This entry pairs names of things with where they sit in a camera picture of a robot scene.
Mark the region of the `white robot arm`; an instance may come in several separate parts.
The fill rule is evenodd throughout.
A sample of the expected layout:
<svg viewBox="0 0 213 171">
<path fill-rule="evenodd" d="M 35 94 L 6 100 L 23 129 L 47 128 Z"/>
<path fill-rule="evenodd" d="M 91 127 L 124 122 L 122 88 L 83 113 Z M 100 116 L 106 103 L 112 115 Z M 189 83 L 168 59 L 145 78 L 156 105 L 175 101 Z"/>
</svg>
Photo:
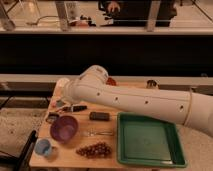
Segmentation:
<svg viewBox="0 0 213 171">
<path fill-rule="evenodd" d="M 213 137 L 213 96 L 191 91 L 132 88 L 107 85 L 108 72 L 93 65 L 63 86 L 63 98 L 135 112 L 181 124 Z"/>
</svg>

